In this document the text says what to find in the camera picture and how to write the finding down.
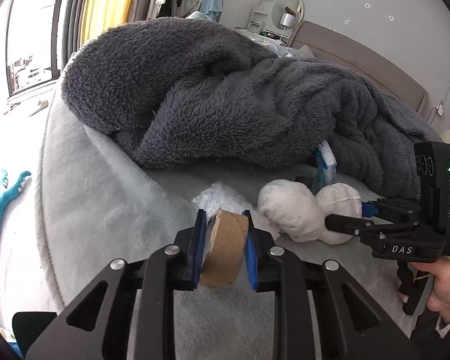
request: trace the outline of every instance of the yellow curtain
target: yellow curtain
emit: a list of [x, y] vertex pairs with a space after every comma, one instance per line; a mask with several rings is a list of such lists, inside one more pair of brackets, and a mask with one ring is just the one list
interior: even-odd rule
[[130, 1], [85, 0], [80, 29], [81, 43], [96, 38], [110, 27], [125, 23]]

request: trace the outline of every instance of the white floor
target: white floor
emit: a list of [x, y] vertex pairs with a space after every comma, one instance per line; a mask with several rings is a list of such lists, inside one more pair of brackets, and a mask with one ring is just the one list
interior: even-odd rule
[[35, 237], [35, 176], [48, 108], [33, 116], [39, 99], [51, 100], [53, 91], [33, 96], [0, 120], [0, 170], [13, 183], [24, 170], [32, 174], [22, 193], [10, 202], [0, 233], [0, 326], [11, 330], [17, 311], [54, 310], [41, 270]]

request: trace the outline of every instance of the light gray bed sheet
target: light gray bed sheet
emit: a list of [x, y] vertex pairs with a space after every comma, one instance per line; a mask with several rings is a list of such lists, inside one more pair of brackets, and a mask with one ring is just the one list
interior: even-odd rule
[[[143, 171], [108, 137], [84, 127], [65, 107], [59, 90], [41, 155], [37, 239], [59, 310], [112, 259], [147, 258], [171, 243], [177, 231], [192, 226], [196, 210], [191, 200], [212, 183], [222, 181], [256, 204], [267, 182], [314, 173], [309, 166], [266, 170], [235, 159]], [[338, 180], [357, 189], [362, 200], [377, 197], [353, 178], [339, 175]], [[403, 314], [396, 297], [396, 262], [372, 258], [371, 249], [357, 239], [328, 246], [295, 243], [282, 235], [277, 243], [306, 261], [339, 261], [410, 335], [415, 320]], [[271, 359], [273, 321], [274, 295], [252, 292], [243, 269], [233, 289], [176, 292], [177, 358]]]

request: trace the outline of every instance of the pillow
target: pillow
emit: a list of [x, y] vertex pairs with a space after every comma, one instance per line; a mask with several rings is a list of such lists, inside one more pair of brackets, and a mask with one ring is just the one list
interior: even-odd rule
[[312, 50], [310, 50], [310, 47], [308, 47], [306, 44], [300, 47], [298, 51], [300, 51], [300, 54], [303, 55], [303, 57], [305, 58], [315, 58], [315, 56], [312, 53]]

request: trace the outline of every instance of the triangular cutout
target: triangular cutout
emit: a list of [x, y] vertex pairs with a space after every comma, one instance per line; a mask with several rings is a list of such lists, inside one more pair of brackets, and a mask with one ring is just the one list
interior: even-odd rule
[[107, 288], [107, 282], [99, 282], [68, 316], [67, 324], [78, 327], [86, 332], [94, 330]]
[[357, 332], [376, 327], [380, 324], [378, 317], [369, 305], [347, 284], [341, 285], [343, 297], [348, 306], [353, 327]]

